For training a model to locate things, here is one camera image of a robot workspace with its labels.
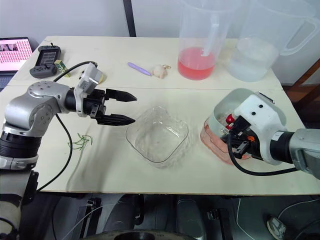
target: table surface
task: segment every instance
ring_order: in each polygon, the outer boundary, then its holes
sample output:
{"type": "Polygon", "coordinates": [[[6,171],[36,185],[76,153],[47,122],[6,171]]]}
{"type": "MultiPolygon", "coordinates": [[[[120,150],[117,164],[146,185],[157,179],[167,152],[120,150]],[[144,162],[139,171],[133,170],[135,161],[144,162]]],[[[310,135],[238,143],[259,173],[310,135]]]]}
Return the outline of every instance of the table surface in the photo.
{"type": "MultiPolygon", "coordinates": [[[[107,74],[107,80],[98,88],[127,91],[137,97],[135,102],[107,101],[107,114],[124,114],[136,119],[147,109],[162,106],[171,116],[187,123],[189,134],[176,163],[158,169],[148,164],[127,142],[126,126],[97,125],[89,117],[80,118],[75,113],[60,114],[74,142],[79,139],[79,133],[92,136],[93,144],[88,144],[82,155],[79,150],[74,150],[65,172],[44,191],[217,195],[320,193],[320,181],[312,175],[301,171],[277,176],[247,175],[223,163],[201,142],[204,121],[215,105],[236,88],[262,91],[273,98],[286,116],[289,131],[304,127],[271,70],[254,83],[242,82],[229,75],[225,66],[235,46],[234,39],[226,40],[213,74],[202,81],[188,80],[178,73],[177,38],[48,36],[41,45],[49,45],[50,42],[61,47],[67,67],[83,61],[97,62],[98,68],[107,74]],[[146,69],[156,64],[167,64],[172,68],[165,79],[159,79],[129,68],[127,62],[146,69]]],[[[35,51],[0,93],[1,122],[8,102],[38,81],[29,74],[37,57],[38,51],[35,51]]],[[[70,78],[62,78],[60,83],[75,87],[84,68],[79,67],[70,78]]],[[[39,172],[39,186],[64,166],[69,153],[67,142],[66,133],[54,118],[38,151],[35,170],[39,172]]],[[[287,163],[273,166],[256,159],[248,159],[242,166],[260,172],[292,167],[287,163]]]]}

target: white wall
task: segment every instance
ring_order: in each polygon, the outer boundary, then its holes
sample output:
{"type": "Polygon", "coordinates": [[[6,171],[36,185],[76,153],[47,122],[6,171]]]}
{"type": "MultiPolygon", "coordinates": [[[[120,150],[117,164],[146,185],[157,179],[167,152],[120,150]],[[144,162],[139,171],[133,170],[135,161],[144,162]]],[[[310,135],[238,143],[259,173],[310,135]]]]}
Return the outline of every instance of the white wall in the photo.
{"type": "MultiPolygon", "coordinates": [[[[320,0],[306,0],[314,6],[320,19],[320,0]]],[[[249,11],[250,0],[242,0],[236,12],[227,37],[237,38],[249,11]]],[[[182,10],[180,0],[132,0],[132,9],[137,37],[178,37],[182,10]]],[[[304,27],[307,35],[312,28],[304,27]]],[[[303,34],[296,36],[293,42],[300,42],[303,34]]],[[[310,66],[320,58],[320,33],[301,51],[291,56],[280,56],[272,69],[278,79],[286,85],[292,85],[310,66]]],[[[311,82],[320,83],[320,71],[312,76],[311,82]]]]}
{"type": "Polygon", "coordinates": [[[0,0],[0,36],[129,36],[122,0],[0,0]]]}

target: plastic pitcher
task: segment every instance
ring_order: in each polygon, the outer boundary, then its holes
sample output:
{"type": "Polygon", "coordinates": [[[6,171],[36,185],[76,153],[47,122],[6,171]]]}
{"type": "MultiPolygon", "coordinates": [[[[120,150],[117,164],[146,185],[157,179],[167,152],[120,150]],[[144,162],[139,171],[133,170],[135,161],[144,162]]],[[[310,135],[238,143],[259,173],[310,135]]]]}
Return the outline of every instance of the plastic pitcher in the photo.
{"type": "Polygon", "coordinates": [[[279,55],[298,52],[320,30],[315,10],[303,0],[253,0],[228,71],[245,82],[260,80],[279,55]],[[288,44],[306,23],[313,31],[298,45],[288,44]]]}
{"type": "Polygon", "coordinates": [[[191,80],[212,73],[240,0],[183,0],[178,70],[191,80]]]}

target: handheld device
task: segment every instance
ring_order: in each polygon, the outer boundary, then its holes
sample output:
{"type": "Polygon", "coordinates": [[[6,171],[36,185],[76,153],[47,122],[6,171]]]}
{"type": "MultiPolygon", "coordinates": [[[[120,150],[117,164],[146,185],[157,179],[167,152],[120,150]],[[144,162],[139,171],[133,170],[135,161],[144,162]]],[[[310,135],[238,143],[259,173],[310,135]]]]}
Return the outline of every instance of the handheld device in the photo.
{"type": "Polygon", "coordinates": [[[35,66],[30,69],[31,76],[36,79],[43,79],[56,75],[55,61],[60,57],[60,47],[51,43],[50,46],[40,46],[38,51],[40,52],[39,57],[35,66]]]}

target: pitcher handle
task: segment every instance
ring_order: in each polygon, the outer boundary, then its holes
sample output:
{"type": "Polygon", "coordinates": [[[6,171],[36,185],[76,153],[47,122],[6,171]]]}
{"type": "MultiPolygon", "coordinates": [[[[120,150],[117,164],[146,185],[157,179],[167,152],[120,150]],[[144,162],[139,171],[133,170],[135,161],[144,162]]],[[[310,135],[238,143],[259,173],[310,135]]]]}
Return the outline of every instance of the pitcher handle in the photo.
{"type": "Polygon", "coordinates": [[[319,31],[320,31],[320,20],[317,18],[307,18],[305,20],[306,22],[309,22],[314,26],[314,30],[302,41],[300,42],[297,46],[292,47],[292,48],[287,48],[285,47],[283,51],[280,53],[282,56],[288,56],[295,54],[298,52],[300,49],[302,49],[319,31]]]}

